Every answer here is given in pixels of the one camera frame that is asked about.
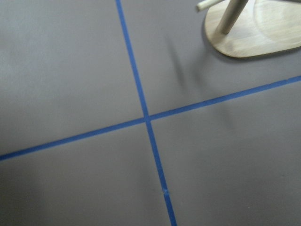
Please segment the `wooden cup storage rack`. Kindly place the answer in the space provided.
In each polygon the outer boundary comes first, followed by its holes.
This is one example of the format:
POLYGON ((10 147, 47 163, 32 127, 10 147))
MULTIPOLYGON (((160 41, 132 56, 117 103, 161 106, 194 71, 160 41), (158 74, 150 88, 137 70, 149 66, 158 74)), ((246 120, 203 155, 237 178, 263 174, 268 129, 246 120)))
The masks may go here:
POLYGON ((203 0, 204 30, 218 52, 248 58, 284 52, 301 46, 299 0, 203 0))

